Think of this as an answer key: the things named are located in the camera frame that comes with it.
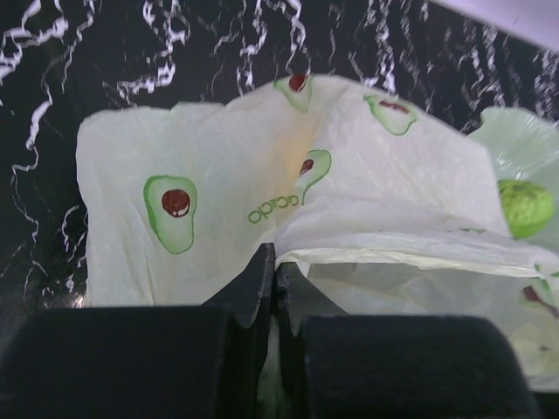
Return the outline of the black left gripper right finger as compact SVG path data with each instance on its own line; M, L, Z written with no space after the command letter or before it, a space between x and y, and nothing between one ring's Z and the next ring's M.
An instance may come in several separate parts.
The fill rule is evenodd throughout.
M279 358L297 418L543 418L503 334L455 315L349 315L276 274Z

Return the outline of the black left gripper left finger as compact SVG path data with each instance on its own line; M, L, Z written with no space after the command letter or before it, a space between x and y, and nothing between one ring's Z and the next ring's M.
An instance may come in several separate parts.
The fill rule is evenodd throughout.
M53 309L1 360L4 418L253 418L275 252L200 306Z

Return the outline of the light green plastic bag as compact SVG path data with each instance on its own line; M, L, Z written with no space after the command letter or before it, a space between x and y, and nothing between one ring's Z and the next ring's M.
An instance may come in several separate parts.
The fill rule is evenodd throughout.
M273 244L353 314L490 319L558 389L558 251L512 236L484 145L337 76L84 119L87 306L197 305Z

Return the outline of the green fruit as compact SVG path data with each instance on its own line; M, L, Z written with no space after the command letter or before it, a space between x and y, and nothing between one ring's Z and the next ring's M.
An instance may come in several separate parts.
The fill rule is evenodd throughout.
M499 180L500 202L514 238L531 237L555 214L554 197L543 186L526 180Z

